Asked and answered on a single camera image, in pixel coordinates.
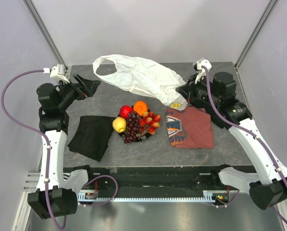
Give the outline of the white plastic bag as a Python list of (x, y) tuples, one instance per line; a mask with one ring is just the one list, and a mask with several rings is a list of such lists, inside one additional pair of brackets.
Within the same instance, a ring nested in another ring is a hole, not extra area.
[[(103, 61), (111, 61), (116, 72), (108, 75), (97, 73)], [(136, 95), (158, 99), (165, 106), (184, 110), (187, 100), (176, 91), (186, 84), (175, 71), (141, 57), (111, 54), (97, 58), (92, 63), (94, 74), (102, 81)]]

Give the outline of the yellow pear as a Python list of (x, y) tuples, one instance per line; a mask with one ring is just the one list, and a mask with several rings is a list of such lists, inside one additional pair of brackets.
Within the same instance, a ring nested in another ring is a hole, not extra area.
[(113, 120), (112, 127), (117, 133), (122, 133), (126, 129), (126, 120), (118, 116)]

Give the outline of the dark purple grape bunch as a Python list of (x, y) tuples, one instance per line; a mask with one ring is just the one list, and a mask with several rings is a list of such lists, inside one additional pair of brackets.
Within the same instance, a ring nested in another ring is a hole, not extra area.
[(121, 135), (124, 143), (131, 143), (138, 140), (140, 135), (140, 118), (140, 115), (136, 111), (132, 111), (131, 113), (129, 113), (128, 118), (126, 119), (126, 128)]

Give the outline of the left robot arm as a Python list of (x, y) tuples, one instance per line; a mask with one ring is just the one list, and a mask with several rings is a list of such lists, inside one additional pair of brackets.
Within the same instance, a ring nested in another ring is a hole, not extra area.
[(59, 79), (57, 85), (45, 83), (36, 90), (41, 105), (38, 131), (42, 135), (43, 153), (36, 191), (28, 195), (27, 202), (41, 219), (75, 214), (80, 190), (91, 189), (95, 184), (88, 166), (73, 168), (68, 178), (63, 172), (69, 124), (66, 110), (73, 101), (92, 97), (101, 84), (79, 74), (73, 77), (76, 82)]

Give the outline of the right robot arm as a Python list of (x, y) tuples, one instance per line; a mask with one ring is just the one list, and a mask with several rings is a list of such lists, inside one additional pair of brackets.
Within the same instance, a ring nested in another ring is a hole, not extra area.
[(256, 170), (251, 174), (227, 164), (221, 165), (210, 177), (214, 189), (232, 186), (247, 193), (262, 210), (287, 199), (287, 167), (268, 147), (247, 106), (236, 98), (233, 75), (218, 72), (209, 82), (195, 74), (176, 91), (191, 105), (205, 109), (218, 127), (227, 129), (242, 146)]

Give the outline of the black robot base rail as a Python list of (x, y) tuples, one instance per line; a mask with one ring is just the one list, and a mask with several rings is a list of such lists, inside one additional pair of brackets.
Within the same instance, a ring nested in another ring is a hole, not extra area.
[(230, 165), (200, 167), (65, 167), (65, 175), (75, 170), (87, 170), (89, 180), (99, 175), (110, 175), (122, 190), (151, 188), (153, 193), (165, 188), (182, 190), (225, 190), (227, 187), (218, 179), (217, 173)]

